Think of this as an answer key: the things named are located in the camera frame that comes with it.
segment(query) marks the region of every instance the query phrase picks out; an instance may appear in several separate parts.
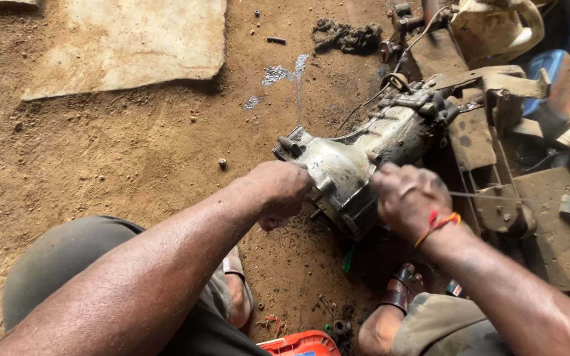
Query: white plastic jug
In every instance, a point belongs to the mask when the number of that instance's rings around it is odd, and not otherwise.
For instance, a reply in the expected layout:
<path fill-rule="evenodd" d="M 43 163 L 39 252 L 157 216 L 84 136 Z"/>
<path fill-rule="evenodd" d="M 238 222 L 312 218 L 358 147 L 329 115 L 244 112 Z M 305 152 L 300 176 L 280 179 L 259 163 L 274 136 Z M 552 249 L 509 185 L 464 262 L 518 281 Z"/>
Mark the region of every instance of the white plastic jug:
<path fill-rule="evenodd" d="M 461 0 L 459 6 L 451 26 L 470 69 L 505 64 L 545 36 L 542 16 L 531 0 Z"/>

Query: dirt floor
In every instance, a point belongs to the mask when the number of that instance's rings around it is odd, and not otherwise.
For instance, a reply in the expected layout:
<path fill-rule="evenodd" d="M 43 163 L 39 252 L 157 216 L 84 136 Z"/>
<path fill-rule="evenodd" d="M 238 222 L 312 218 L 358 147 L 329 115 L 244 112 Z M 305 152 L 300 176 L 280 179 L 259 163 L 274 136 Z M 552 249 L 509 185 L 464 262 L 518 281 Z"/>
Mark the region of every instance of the dirt floor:
<path fill-rule="evenodd" d="M 20 97 L 37 68 L 34 59 L 51 41 L 44 29 L 54 21 L 54 2 L 38 13 L 0 13 L 0 335 L 3 283 L 43 231 L 93 214 L 151 227 L 273 159 L 276 136 L 297 125 L 296 81 L 263 87 L 264 68 L 293 70 L 299 54 L 311 53 L 310 31 L 323 16 L 356 26 L 375 22 L 389 37 L 388 6 L 384 0 L 230 0 L 227 62 L 216 80 L 32 103 Z M 265 36 L 286 37 L 288 44 L 266 43 Z M 301 82 L 301 124 L 333 135 L 345 115 L 377 91 L 379 67 L 376 56 L 330 51 L 310 57 Z M 250 96 L 264 100 L 243 110 Z M 218 158 L 228 161 L 225 172 Z M 410 250 L 379 232 L 358 247 L 345 274 L 340 266 L 349 242 L 323 219 L 310 220 L 312 212 L 305 205 L 281 231 L 254 227 L 241 241 L 255 301 L 265 303 L 247 326 L 253 340 L 275 336 L 275 326 L 256 325 L 269 315 L 280 318 L 287 333 L 322 329 L 331 315 L 322 304 L 315 307 L 319 294 L 338 313 L 354 305 L 357 332 Z"/>

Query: grey cloth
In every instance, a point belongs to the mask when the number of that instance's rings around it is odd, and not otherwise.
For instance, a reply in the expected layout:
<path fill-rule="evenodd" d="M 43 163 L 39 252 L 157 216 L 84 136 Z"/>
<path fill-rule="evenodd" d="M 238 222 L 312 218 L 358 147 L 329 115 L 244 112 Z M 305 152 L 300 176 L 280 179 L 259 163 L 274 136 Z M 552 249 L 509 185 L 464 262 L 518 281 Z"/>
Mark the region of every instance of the grey cloth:
<path fill-rule="evenodd" d="M 471 300 L 420 293 L 393 338 L 393 356 L 513 355 Z"/>
<path fill-rule="evenodd" d="M 21 256 L 4 283 L 6 331 L 100 256 L 143 231 L 132 222 L 104 215 L 76 219 L 47 231 Z M 252 303 L 248 284 L 244 286 Z M 230 319 L 233 306 L 222 263 L 198 303 Z"/>

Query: hand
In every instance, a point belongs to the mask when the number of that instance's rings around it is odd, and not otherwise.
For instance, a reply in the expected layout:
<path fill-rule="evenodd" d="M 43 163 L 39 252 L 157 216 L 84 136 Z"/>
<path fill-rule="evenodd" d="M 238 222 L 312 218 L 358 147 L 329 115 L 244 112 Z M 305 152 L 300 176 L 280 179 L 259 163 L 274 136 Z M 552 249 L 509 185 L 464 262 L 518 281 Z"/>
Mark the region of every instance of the hand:
<path fill-rule="evenodd" d="M 285 225 L 290 217 L 298 214 L 305 193 L 313 187 L 305 165 L 282 161 L 261 163 L 242 180 L 262 200 L 258 223 L 265 231 Z"/>
<path fill-rule="evenodd" d="M 386 163 L 371 176 L 370 185 L 379 194 L 380 218 L 409 241 L 415 242 L 428 231 L 433 210 L 439 219 L 452 213 L 448 188 L 430 170 Z"/>

